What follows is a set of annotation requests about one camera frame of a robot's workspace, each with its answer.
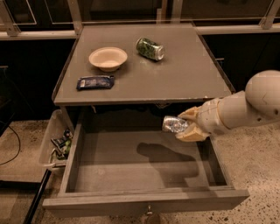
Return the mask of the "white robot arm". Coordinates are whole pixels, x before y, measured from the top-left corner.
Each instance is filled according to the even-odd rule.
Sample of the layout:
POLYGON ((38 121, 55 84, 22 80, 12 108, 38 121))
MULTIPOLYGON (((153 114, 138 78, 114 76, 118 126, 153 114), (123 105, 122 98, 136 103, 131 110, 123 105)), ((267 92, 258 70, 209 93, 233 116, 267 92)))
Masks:
POLYGON ((176 135, 183 142, 204 141, 240 127, 255 127, 280 121, 280 72, 267 70, 249 79, 245 90, 214 98, 178 115, 189 122, 176 135))

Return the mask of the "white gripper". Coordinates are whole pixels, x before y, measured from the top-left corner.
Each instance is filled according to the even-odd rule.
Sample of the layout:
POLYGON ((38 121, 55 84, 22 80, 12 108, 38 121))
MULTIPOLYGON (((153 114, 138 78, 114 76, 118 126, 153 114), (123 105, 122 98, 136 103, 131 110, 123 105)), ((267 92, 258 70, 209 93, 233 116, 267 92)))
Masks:
POLYGON ((220 119, 218 106, 220 99, 206 101, 200 107, 192 107, 178 115, 179 118, 194 122, 175 137, 182 142, 205 141, 210 135, 223 135, 229 132, 220 119))

